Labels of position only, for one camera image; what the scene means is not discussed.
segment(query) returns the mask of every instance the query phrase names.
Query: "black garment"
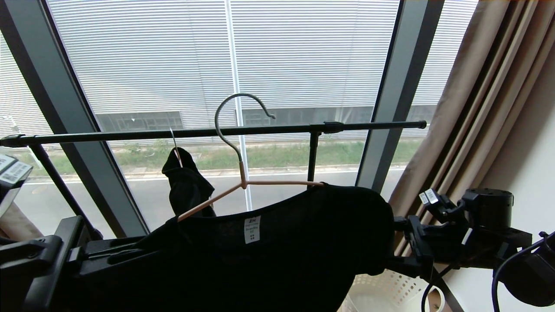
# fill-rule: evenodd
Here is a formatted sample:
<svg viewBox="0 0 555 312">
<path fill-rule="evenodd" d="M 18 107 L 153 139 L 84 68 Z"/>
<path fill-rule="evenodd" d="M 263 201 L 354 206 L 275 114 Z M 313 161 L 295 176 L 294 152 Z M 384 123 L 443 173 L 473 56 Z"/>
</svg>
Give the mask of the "black garment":
<svg viewBox="0 0 555 312">
<path fill-rule="evenodd" d="M 259 219 L 258 241 L 245 223 Z M 393 213 L 374 191 L 325 184 L 252 212 L 177 218 L 119 264 L 84 261 L 91 310 L 337 311 L 356 274 L 393 255 Z M 90 242 L 87 252 L 94 250 Z"/>
<path fill-rule="evenodd" d="M 181 147 L 177 148 L 183 164 L 183 168 L 181 168 L 174 150 L 171 149 L 168 160 L 162 167 L 162 173 L 168 177 L 170 183 L 169 199 L 171 208 L 175 215 L 181 215 L 207 201 L 212 195 L 214 187 L 200 174 L 189 152 Z M 216 214 L 212 207 L 206 207 L 193 216 L 215 217 Z"/>
</svg>

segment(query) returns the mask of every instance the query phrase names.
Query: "corrugated metal wall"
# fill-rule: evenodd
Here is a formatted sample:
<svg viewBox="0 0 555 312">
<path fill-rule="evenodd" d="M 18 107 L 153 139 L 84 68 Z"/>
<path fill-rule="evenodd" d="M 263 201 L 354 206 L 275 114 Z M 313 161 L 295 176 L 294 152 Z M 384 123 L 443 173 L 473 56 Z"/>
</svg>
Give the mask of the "corrugated metal wall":
<svg viewBox="0 0 555 312">
<path fill-rule="evenodd" d="M 476 2 L 445 2 L 414 105 L 438 102 Z M 185 129 L 213 127 L 216 107 L 233 92 L 222 0 L 48 3 L 96 114 L 178 110 Z M 231 1 L 230 7 L 241 91 L 258 95 L 271 108 L 374 104 L 398 2 Z M 3 40 L 1 44 L 0 116 L 14 116 L 24 133 L 49 133 Z M 254 101 L 242 103 L 244 109 L 256 108 Z M 232 103 L 220 124 L 235 125 Z M 13 133 L 5 120 L 0 120 L 0 131 Z M 334 137 L 365 136 L 361 131 Z"/>
</svg>

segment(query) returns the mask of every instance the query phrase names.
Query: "clothes rack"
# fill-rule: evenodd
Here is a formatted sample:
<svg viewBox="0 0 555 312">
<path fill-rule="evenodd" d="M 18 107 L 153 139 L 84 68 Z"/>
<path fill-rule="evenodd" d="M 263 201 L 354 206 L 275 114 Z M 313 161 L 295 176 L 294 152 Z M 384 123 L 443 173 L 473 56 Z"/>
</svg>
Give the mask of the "clothes rack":
<svg viewBox="0 0 555 312">
<path fill-rule="evenodd" d="M 224 135 L 252 135 L 252 134 L 283 134 L 283 133 L 310 133 L 310 152 L 308 166 L 308 181 L 314 181 L 316 167 L 316 150 L 318 147 L 319 136 L 324 134 L 338 133 L 350 130 L 380 130 L 380 129 L 408 129 L 408 128 L 426 128 L 426 121 L 417 122 L 373 122 L 373 123 L 355 123 L 344 124 L 341 122 L 324 122 L 321 124 L 310 125 L 283 125 L 274 127 L 236 127 L 223 128 L 221 132 Z M 191 129 L 191 130 L 173 130 L 175 138 L 195 138 L 195 137 L 215 137 L 216 129 Z M 71 207 L 76 215 L 84 218 L 87 228 L 91 234 L 94 233 L 96 239 L 99 239 L 100 233 L 92 227 L 89 219 L 83 213 L 83 210 L 71 194 L 62 177 L 50 161 L 47 152 L 42 144 L 53 143 L 77 143 L 77 142 L 95 142 L 95 141 L 111 141 L 111 140 L 140 140 L 140 139 L 170 139 L 172 133 L 170 130 L 150 130 L 136 132 L 94 132 L 94 133 L 78 133 L 78 134 L 52 134 L 52 135 L 25 135 L 16 134 L 9 135 L 0 139 L 0 146 L 3 147 L 27 147 L 29 146 L 37 159 L 42 163 L 53 183 L 59 189 L 60 193 Z"/>
</svg>

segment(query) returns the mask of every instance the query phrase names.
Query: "perforated plastic basket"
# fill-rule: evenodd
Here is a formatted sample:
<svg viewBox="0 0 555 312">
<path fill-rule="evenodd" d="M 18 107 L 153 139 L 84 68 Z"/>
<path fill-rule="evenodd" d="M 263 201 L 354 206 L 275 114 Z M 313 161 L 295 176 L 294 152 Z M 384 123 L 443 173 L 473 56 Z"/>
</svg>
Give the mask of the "perforated plastic basket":
<svg viewBox="0 0 555 312">
<path fill-rule="evenodd" d="M 389 270 L 376 276 L 357 275 L 343 301 L 342 312 L 420 311 L 422 293 L 427 286 L 425 280 Z M 437 290 L 440 294 L 441 303 L 437 311 L 441 312 L 445 306 L 445 296 L 437 287 L 432 290 Z"/>
</svg>

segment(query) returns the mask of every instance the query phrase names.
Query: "beige curtain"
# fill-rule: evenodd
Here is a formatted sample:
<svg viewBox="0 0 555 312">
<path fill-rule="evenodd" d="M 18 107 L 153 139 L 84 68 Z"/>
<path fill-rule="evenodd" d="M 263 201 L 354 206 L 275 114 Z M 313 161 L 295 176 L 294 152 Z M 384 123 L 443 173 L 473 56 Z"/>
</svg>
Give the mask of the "beige curtain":
<svg viewBox="0 0 555 312">
<path fill-rule="evenodd" d="M 13 240 L 41 237 L 42 233 L 25 217 L 15 203 L 0 217 L 0 236 Z"/>
<path fill-rule="evenodd" d="M 553 46 L 554 12 L 555 1 L 478 3 L 428 136 L 390 198 L 396 215 L 428 223 L 418 194 L 435 188 L 458 199 L 479 185 Z M 398 241 L 397 254 L 406 254 Z"/>
</svg>

